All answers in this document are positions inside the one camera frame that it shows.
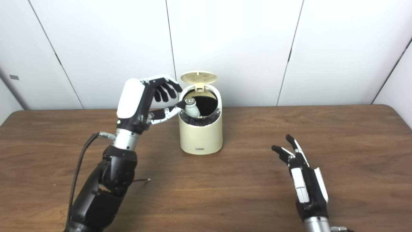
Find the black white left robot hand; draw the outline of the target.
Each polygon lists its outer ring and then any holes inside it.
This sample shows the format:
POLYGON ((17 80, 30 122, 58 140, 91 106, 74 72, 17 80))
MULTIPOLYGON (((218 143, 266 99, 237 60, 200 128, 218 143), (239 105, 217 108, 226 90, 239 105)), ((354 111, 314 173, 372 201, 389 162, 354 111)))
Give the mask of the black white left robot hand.
POLYGON ((176 99, 182 91, 180 84, 166 74, 128 79, 117 108, 117 128, 141 135, 151 125, 169 120, 185 109, 186 101, 157 110, 150 110, 151 104, 176 99))

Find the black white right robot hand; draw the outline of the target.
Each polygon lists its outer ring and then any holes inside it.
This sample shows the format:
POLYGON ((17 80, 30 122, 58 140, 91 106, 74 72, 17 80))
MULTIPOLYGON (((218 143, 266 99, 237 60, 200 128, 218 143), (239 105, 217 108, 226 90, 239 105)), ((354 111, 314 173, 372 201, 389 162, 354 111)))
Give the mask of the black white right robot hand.
POLYGON ((312 217, 329 218, 328 193, 325 188, 320 168, 312 168, 297 140, 290 134, 286 140, 293 151, 273 145, 272 151, 279 155, 288 167, 297 195, 296 208, 302 221, 312 217))

